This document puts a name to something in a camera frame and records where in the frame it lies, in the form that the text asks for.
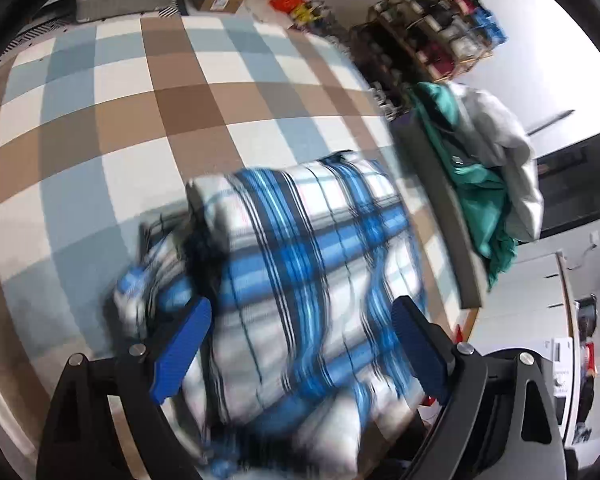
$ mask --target yellow object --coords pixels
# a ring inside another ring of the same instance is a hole
[[[299,25],[305,25],[318,19],[305,4],[298,5],[289,15]]]

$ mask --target wall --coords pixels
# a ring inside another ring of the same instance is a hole
[[[364,22],[367,8],[379,0],[325,1],[349,26]],[[510,40],[459,80],[491,91],[527,130],[576,110],[532,137],[538,156],[600,133],[600,53],[567,12],[554,0],[482,2]]]

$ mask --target folded blanket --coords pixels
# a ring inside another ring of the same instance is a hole
[[[544,199],[538,187],[538,167],[531,140],[518,118],[486,90],[448,83],[458,107],[452,134],[487,168],[501,168],[511,210],[509,236],[521,242],[538,240]]]
[[[516,257],[517,240],[507,231],[512,210],[507,183],[487,168],[455,131],[460,121],[458,102],[447,85],[418,83],[411,100],[440,163],[456,193],[474,248],[483,257],[489,288]]]
[[[214,310],[182,385],[212,472],[227,475],[233,463],[355,473],[364,425],[420,393],[390,321],[399,296],[426,304],[394,186],[376,162],[343,152],[200,177],[187,192],[189,226],[149,252],[144,280],[121,281],[116,302],[130,331],[145,333],[133,320],[147,326],[154,309],[136,299],[158,298],[160,311],[160,294],[182,286],[171,275],[164,290],[150,284],[168,275],[163,262],[173,267],[165,249],[180,247],[187,279]],[[164,297],[173,309],[174,294]]]

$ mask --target blue plaid blanket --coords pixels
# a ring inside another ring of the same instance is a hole
[[[211,300],[182,391],[203,445],[231,457],[216,474],[232,461],[355,473],[364,425],[419,387],[390,320],[399,296],[426,305],[397,191],[375,161],[339,152],[199,177],[187,193],[190,219],[118,285],[128,331],[193,290]]]

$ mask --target wooden shelf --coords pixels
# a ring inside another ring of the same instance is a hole
[[[445,7],[449,7],[451,9],[452,2],[450,0],[438,0],[438,1],[443,3],[445,5]],[[469,35],[469,37],[472,38],[472,40],[475,41],[476,44],[478,44],[481,47],[481,52],[478,56],[467,58],[467,59],[460,59],[456,55],[456,53],[453,51],[453,49],[451,48],[450,41],[447,38],[440,36],[439,32],[434,30],[433,27],[431,26],[431,24],[427,20],[424,19],[426,17],[426,15],[417,13],[416,10],[414,10],[413,7],[411,7],[410,2],[401,2],[399,4],[391,4],[391,3],[389,3],[389,0],[387,0],[387,3],[388,3],[389,7],[393,6],[398,10],[398,12],[401,12],[404,15],[404,17],[409,22],[411,22],[410,26],[417,26],[422,32],[424,32],[427,35],[427,37],[430,40],[435,41],[436,43],[440,44],[445,49],[445,51],[449,54],[449,56],[451,56],[456,68],[454,69],[450,78],[454,78],[458,75],[462,75],[462,74],[468,72],[481,59],[485,59],[485,58],[491,57],[493,55],[491,48],[489,47],[488,44],[486,44],[486,42],[484,41],[484,38],[481,37],[479,34],[475,34],[474,32],[471,31],[472,24],[468,23],[465,20],[464,16],[461,16],[461,15],[458,15],[457,13],[455,13],[454,20],[460,21],[467,28],[467,34]]]
[[[430,70],[429,66],[427,66],[420,60],[420,58],[416,54],[416,51],[412,49],[411,45],[409,45],[406,41],[403,40],[403,38],[400,37],[400,35],[398,35],[398,33],[392,27],[391,23],[389,23],[386,19],[384,19],[384,17],[382,17],[380,15],[380,13],[374,7],[369,7],[368,16],[369,16],[369,21],[375,21],[375,22],[379,23],[380,25],[382,25],[382,27],[400,45],[401,49],[403,49],[411,57],[411,59],[413,59],[413,61],[416,63],[416,65],[420,68],[421,72],[428,78],[429,81],[431,81],[433,83],[442,83],[450,78],[449,76],[444,76],[444,77],[435,76],[432,73],[432,71]]]

